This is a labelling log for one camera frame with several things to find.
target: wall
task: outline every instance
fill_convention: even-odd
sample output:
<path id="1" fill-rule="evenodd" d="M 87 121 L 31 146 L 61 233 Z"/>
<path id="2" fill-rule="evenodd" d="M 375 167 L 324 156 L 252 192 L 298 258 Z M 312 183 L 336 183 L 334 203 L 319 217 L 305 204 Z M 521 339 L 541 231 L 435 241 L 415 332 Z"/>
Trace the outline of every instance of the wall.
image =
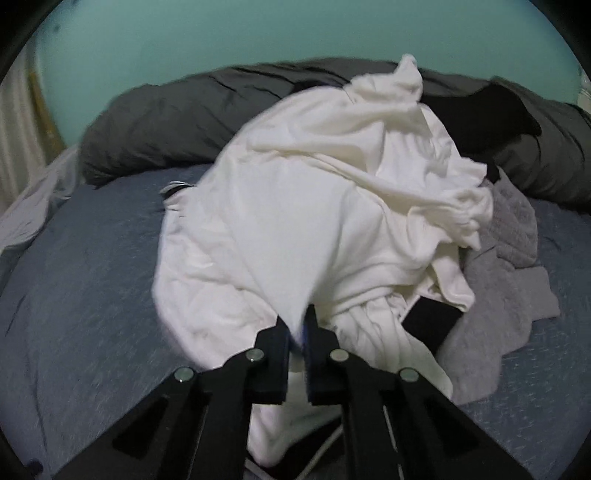
<path id="1" fill-rule="evenodd" d="M 236 63 L 400 58 L 575 102 L 578 63 L 527 0 L 64 0 L 37 34 L 65 141 L 118 93 Z"/>

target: crumpled white fabric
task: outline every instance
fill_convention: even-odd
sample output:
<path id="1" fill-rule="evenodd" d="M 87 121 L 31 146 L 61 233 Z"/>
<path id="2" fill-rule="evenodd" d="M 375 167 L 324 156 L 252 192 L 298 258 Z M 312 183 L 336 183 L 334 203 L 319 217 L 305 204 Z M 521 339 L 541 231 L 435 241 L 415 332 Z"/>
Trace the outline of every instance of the crumpled white fabric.
<path id="1" fill-rule="evenodd" d="M 466 311 L 458 246 L 490 221 L 486 166 L 462 158 L 420 104 L 412 56 L 391 74 L 285 98 L 246 124 L 195 187 L 165 203 L 153 296 L 191 359 L 223 364 L 280 315 L 301 341 L 306 307 L 371 365 L 414 367 L 448 397 L 428 349 L 402 328 L 419 295 Z M 301 368 L 283 406 L 255 406 L 262 465 L 336 417 L 307 404 Z"/>

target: blue bed sheet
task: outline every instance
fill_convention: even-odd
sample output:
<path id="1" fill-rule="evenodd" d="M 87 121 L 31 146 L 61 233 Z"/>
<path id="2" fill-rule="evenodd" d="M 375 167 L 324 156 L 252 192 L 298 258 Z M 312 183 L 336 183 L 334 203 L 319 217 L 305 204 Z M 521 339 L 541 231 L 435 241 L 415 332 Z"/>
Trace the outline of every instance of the blue bed sheet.
<path id="1" fill-rule="evenodd" d="M 0 297 L 0 426 L 50 478 L 179 365 L 151 298 L 158 190 L 206 166 L 83 185 L 20 259 Z M 556 480 L 591 429 L 591 218 L 532 202 L 560 300 L 504 359 L 499 390 L 465 412 L 537 480 Z M 343 463 L 316 478 L 342 478 Z"/>

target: fabric fold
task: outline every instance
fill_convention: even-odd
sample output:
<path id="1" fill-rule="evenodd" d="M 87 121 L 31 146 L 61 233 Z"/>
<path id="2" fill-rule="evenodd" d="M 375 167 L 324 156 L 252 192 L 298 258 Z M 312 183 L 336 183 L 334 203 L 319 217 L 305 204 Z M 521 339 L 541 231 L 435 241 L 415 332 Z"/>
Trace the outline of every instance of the fabric fold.
<path id="1" fill-rule="evenodd" d="M 377 368 L 414 367 L 452 394 L 402 321 L 421 295 L 471 307 L 458 246 L 480 247 L 492 196 L 480 187 L 486 166 L 460 156 L 421 91 L 407 55 L 393 73 L 291 95 L 166 200 L 153 296 L 192 360 L 222 365 L 276 315 L 301 343 L 313 303 L 344 348 Z M 319 426 L 309 417 L 289 401 L 256 408 L 254 459 L 278 461 Z"/>

